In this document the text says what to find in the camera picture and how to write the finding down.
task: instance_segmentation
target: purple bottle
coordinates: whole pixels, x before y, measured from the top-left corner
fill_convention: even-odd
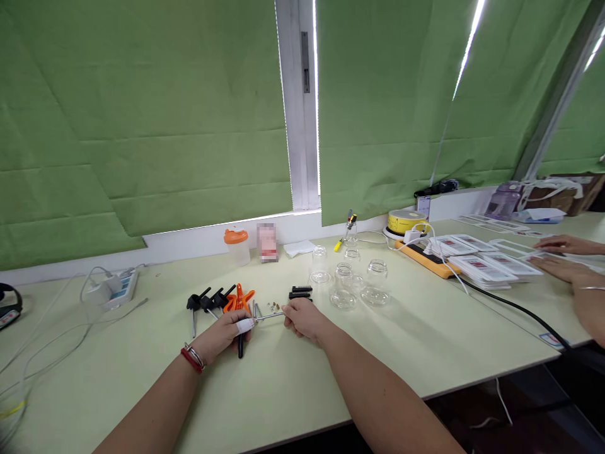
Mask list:
[[[493,193],[490,204],[487,206],[485,215],[488,218],[508,221],[521,198],[520,189],[519,182],[508,182],[498,186],[496,192]]]

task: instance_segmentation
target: white wall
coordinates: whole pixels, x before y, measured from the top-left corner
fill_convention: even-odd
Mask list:
[[[494,190],[495,187],[487,187],[444,194],[432,201],[430,220],[442,221],[456,218],[462,214],[483,213]],[[343,210],[343,224],[347,211],[346,207]],[[256,223],[261,220],[277,224],[277,239],[280,244],[343,234],[343,224],[321,226],[321,210],[290,212],[237,223],[146,235],[143,236],[147,244],[145,249],[4,271],[0,272],[0,282],[12,285],[30,284],[71,277],[77,273],[88,272],[95,265],[115,271],[143,263],[167,263],[226,253],[227,245],[223,242],[222,237],[226,228],[234,226],[241,227],[248,232],[250,248],[254,249],[256,248]],[[357,229],[358,231],[381,230],[386,222],[387,215],[378,216],[367,221],[359,221]]]

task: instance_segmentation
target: plastic container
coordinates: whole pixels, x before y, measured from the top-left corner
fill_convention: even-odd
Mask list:
[[[347,232],[347,236],[345,237],[343,244],[349,248],[356,247],[357,246],[357,223],[354,222],[351,225],[351,229],[347,230],[346,232]]]
[[[351,269],[353,271],[353,289],[355,292],[359,293],[361,289],[364,287],[364,278],[361,276],[362,274],[362,266],[361,266],[361,254],[358,249],[349,248],[345,251],[345,263],[351,265]]]
[[[353,309],[355,307],[355,295],[353,291],[353,270],[351,265],[341,262],[336,266],[334,273],[334,286],[330,292],[330,301],[338,309]]]
[[[250,263],[250,249],[248,248],[248,232],[244,229],[235,228],[225,230],[225,243],[229,247],[229,254],[237,266]]]
[[[498,189],[492,195],[490,204],[487,206],[485,215],[488,218],[508,221],[521,198],[520,190],[521,185],[517,182],[504,183],[498,186]]]
[[[366,286],[361,299],[372,306],[384,306],[391,301],[391,291],[386,283],[389,271],[383,260],[373,259],[367,266]]]
[[[330,280],[328,272],[328,251],[324,246],[315,246],[313,249],[310,280],[324,284]]]

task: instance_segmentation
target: red bracelet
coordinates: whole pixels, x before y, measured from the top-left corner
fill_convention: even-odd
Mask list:
[[[193,368],[198,374],[202,373],[202,367],[196,362],[196,360],[191,357],[191,355],[189,355],[189,352],[186,349],[181,349],[181,355],[183,355],[187,359],[187,361],[189,361],[189,364],[193,366]]]

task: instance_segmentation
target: orange bottle cap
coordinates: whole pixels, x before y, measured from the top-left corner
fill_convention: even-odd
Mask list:
[[[248,239],[248,232],[244,229],[225,230],[225,243],[227,244],[238,244],[243,243]]]

